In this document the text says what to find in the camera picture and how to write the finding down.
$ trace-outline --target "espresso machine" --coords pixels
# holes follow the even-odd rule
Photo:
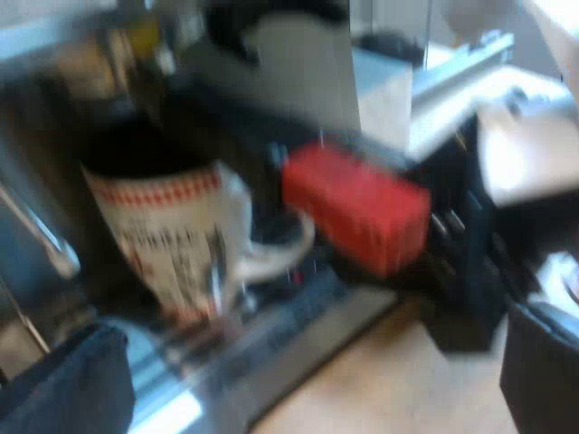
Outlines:
[[[395,304],[388,290],[339,278],[320,239],[285,276],[245,288],[231,317],[183,328],[160,315],[100,217],[78,159],[95,134],[141,117],[244,179],[254,240],[299,235],[281,203],[280,164],[320,130],[359,127],[346,2],[254,3],[100,2],[54,16],[16,7],[5,23],[6,381],[104,322],[128,337],[129,432],[245,432]]]

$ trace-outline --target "mug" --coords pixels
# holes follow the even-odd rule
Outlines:
[[[138,165],[138,158],[131,163]],[[225,313],[243,284],[286,273],[314,241],[314,223],[300,213],[302,236],[295,243],[251,242],[251,196],[219,162],[168,175],[144,176],[148,170],[133,167],[136,177],[82,170],[128,264],[180,319]]]

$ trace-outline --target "red object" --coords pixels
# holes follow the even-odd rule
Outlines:
[[[344,254],[383,277],[418,258],[426,244],[426,190],[319,143],[283,167],[285,204],[308,213]]]

